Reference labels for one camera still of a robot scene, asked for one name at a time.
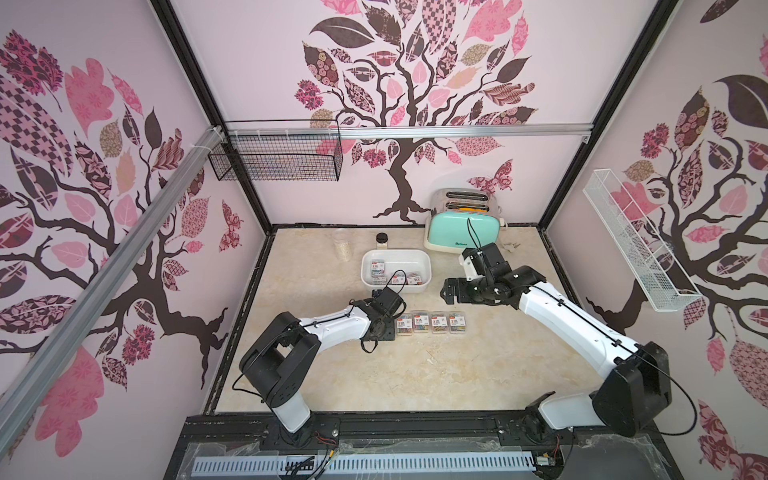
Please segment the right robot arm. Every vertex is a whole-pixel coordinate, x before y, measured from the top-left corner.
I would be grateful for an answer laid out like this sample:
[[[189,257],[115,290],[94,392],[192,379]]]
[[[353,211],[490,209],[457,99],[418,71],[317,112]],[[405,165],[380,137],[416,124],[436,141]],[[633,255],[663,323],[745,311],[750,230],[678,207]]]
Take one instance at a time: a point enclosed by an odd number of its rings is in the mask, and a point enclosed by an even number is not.
[[[624,437],[652,431],[680,385],[670,373],[667,352],[595,319],[532,267],[512,268],[495,243],[481,243],[471,220],[465,224],[470,245],[460,256],[464,274],[445,280],[440,292],[445,303],[512,307],[557,335],[602,380],[591,393],[549,392],[534,400],[525,409],[531,436],[581,427],[606,427]]]

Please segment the black base frame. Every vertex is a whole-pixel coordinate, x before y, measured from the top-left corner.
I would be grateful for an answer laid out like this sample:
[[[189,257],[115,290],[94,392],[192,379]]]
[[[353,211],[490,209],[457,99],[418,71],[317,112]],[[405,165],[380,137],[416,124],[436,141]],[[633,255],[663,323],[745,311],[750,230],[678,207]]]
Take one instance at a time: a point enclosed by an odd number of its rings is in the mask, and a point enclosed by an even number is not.
[[[520,411],[320,412],[296,435],[267,413],[188,418],[164,473],[189,476],[198,457],[256,455],[529,452],[533,472],[340,475],[202,479],[679,479],[682,473],[655,433],[621,437],[581,427],[534,439]]]

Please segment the black-lidded spice bottle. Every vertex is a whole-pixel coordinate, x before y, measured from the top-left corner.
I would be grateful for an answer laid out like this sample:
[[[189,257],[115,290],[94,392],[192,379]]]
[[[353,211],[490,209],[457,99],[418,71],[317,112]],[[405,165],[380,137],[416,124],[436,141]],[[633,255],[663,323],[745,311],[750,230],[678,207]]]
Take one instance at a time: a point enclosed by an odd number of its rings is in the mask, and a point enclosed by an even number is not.
[[[376,235],[376,245],[378,249],[387,249],[388,248],[388,240],[389,236],[384,232],[379,232]]]

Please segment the mint green toaster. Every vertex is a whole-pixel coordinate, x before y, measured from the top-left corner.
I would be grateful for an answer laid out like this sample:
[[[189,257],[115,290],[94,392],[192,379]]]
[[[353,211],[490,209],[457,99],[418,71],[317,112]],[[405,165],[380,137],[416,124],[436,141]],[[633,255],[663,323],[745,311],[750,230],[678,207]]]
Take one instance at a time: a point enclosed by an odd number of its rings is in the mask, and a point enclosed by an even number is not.
[[[424,247],[462,253],[494,243],[506,226],[496,199],[477,189],[444,188],[433,193],[425,223]]]

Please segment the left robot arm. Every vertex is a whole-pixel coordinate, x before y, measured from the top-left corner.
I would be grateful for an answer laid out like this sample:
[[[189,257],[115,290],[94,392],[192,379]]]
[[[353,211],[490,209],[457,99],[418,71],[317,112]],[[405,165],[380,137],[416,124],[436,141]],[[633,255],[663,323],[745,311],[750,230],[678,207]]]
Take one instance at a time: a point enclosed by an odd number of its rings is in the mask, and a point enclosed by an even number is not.
[[[386,285],[371,296],[352,300],[335,313],[298,318],[277,315],[239,362],[239,377],[247,391],[260,398],[283,431],[296,435],[309,427],[313,414],[300,388],[316,357],[343,343],[355,341],[371,354],[387,339],[387,331],[405,313],[402,287]]]

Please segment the paper clip box side-left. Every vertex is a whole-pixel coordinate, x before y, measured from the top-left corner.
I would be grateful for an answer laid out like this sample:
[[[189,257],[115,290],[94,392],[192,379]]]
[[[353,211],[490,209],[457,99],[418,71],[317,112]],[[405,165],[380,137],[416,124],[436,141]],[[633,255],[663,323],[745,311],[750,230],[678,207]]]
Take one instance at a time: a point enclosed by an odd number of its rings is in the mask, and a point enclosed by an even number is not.
[[[396,334],[400,336],[412,335],[414,333],[413,316],[409,313],[400,315],[395,322]]]

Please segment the aluminium rail left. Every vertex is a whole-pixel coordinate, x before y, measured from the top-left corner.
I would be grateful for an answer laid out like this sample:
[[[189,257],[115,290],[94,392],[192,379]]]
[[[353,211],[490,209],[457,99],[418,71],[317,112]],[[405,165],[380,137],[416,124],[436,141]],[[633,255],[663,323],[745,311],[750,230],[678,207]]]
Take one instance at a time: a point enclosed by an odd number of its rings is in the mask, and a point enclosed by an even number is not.
[[[145,213],[139,217],[135,226],[109,257],[106,265],[83,290],[62,322],[53,329],[9,386],[1,398],[2,456],[8,453],[45,394],[123,285],[130,268],[136,264],[144,249],[158,234],[182,194],[203,168],[208,151],[219,145],[223,139],[223,128],[211,126],[187,150],[186,158],[173,173],[168,184],[151,201]]]

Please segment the white plastic storage box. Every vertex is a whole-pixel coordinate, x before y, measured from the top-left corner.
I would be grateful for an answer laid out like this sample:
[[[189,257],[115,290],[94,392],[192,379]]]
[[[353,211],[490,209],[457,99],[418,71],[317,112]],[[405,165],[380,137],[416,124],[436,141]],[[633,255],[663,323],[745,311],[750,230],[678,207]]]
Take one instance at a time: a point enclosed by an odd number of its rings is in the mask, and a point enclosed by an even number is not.
[[[371,283],[370,263],[374,259],[386,262],[386,273],[384,276],[388,278],[388,281],[384,285],[374,285]],[[408,285],[407,281],[402,285],[390,283],[393,276],[398,274],[407,276],[409,273],[418,273],[422,277],[423,284]],[[361,261],[360,278],[371,289],[389,287],[398,293],[423,293],[432,279],[431,260],[426,252],[418,249],[370,250],[363,256]]]

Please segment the aluminium rail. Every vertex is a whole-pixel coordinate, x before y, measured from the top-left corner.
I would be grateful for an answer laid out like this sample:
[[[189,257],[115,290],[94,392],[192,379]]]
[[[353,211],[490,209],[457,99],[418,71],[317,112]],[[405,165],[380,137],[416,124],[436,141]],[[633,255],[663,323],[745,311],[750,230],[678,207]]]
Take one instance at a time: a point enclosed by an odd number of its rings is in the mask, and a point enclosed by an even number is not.
[[[228,128],[229,134],[232,137],[330,135],[343,140],[533,136],[589,137],[592,130],[592,124],[583,123],[395,127],[337,127],[333,125],[326,128],[298,128],[289,125],[265,128],[259,124],[251,123],[246,125],[243,123],[242,128]]]
[[[211,126],[187,150],[186,158],[173,173],[168,184],[151,201],[145,213],[139,217],[135,226],[109,257],[106,265],[83,290],[62,322],[53,329],[9,386],[1,398],[2,456],[8,453],[45,394],[123,285],[130,268],[136,264],[144,249],[158,234],[182,194],[203,168],[208,151],[219,145],[223,139],[223,128]]]

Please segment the aluminium rail back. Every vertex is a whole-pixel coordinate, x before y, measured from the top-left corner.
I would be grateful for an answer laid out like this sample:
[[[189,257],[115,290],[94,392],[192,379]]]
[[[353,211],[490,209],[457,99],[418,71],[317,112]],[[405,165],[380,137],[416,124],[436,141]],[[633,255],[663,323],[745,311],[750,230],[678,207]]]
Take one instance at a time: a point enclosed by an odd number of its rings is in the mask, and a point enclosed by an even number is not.
[[[242,128],[228,128],[229,134],[232,137],[330,135],[343,140],[533,136],[589,137],[592,130],[592,124],[583,123],[395,127],[337,127],[333,125],[326,128],[298,128],[289,125],[265,128],[259,124],[251,123],[246,125],[243,123]]]

